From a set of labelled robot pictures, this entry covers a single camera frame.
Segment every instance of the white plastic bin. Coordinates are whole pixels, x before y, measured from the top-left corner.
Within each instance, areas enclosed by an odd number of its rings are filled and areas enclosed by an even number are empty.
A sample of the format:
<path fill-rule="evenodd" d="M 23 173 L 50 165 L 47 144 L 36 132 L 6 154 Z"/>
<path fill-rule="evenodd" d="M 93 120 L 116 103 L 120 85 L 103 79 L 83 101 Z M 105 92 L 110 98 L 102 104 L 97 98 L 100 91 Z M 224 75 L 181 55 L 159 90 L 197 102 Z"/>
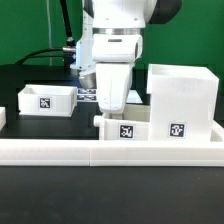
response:
<path fill-rule="evenodd" d="M 70 117 L 77 105 L 77 88 L 26 85 L 18 100 L 20 115 Z"/>
<path fill-rule="evenodd" d="M 209 142 L 218 83 L 205 67 L 149 65 L 149 140 Z"/>

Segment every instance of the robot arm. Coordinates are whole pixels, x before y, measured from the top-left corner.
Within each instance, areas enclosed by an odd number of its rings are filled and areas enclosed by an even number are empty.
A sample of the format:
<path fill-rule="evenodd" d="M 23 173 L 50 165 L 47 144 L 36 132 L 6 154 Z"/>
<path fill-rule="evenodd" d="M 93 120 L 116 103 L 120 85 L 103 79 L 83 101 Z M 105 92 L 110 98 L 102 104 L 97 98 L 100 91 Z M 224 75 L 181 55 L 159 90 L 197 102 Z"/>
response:
<path fill-rule="evenodd" d="M 92 59 L 103 113 L 123 113 L 132 68 L 142 54 L 141 29 L 149 22 L 169 21 L 179 11 L 180 3 L 182 0 L 83 0 L 84 11 L 93 17 Z"/>

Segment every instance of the green wall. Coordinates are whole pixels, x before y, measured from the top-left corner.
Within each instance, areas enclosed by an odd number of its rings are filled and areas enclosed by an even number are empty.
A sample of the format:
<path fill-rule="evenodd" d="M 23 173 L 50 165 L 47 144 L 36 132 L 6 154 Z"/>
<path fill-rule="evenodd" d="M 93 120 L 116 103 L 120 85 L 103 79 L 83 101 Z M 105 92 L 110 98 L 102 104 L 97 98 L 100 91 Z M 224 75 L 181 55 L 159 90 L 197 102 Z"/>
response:
<path fill-rule="evenodd" d="M 48 48 L 45 0 L 0 0 L 0 65 Z M 81 35 L 81 0 L 67 0 L 75 40 Z M 59 0 L 50 0 L 53 47 L 65 44 Z M 184 0 L 179 14 L 166 25 L 147 25 L 143 57 L 148 63 L 202 65 L 220 77 L 224 90 L 224 1 Z M 49 64 L 48 59 L 29 64 Z"/>

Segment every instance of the white platform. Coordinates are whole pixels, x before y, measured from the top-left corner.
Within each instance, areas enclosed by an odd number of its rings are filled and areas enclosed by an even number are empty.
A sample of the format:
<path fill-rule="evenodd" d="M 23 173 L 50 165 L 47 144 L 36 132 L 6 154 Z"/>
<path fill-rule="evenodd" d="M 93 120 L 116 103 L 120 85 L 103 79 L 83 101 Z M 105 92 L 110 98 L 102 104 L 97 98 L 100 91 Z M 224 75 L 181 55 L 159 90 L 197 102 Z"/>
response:
<path fill-rule="evenodd" d="M 1 139 L 0 165 L 224 167 L 224 129 L 210 143 Z"/>

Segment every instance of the white block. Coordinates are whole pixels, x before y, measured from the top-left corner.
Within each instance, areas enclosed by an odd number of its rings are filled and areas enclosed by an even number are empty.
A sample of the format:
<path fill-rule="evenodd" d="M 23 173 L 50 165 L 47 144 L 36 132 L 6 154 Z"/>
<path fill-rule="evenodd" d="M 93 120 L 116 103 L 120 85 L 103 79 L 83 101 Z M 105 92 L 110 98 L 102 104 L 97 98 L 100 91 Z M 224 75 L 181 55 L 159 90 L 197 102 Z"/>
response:
<path fill-rule="evenodd" d="M 129 105 L 124 109 L 123 120 L 110 119 L 104 114 L 95 116 L 100 140 L 148 140 L 149 106 Z"/>
<path fill-rule="evenodd" d="M 77 105 L 77 88 L 26 85 L 18 100 L 21 115 L 70 117 Z"/>
<path fill-rule="evenodd" d="M 6 123 L 5 108 L 0 107 L 0 131 L 4 127 L 5 123 Z"/>
<path fill-rule="evenodd" d="M 169 65 L 150 65 L 148 77 L 149 140 L 209 142 L 218 78 L 204 67 Z"/>

